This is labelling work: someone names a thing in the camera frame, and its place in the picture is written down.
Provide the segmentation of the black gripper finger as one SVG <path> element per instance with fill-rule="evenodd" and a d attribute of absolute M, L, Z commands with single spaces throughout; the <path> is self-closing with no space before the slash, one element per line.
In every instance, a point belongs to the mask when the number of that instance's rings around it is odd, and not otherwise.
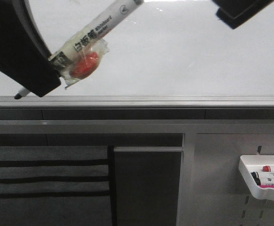
<path fill-rule="evenodd" d="M 212 0 L 218 6 L 216 16 L 231 29 L 236 29 L 274 0 Z"/>
<path fill-rule="evenodd" d="M 60 86 L 27 0 L 0 0 L 0 72 L 39 97 Z"/>

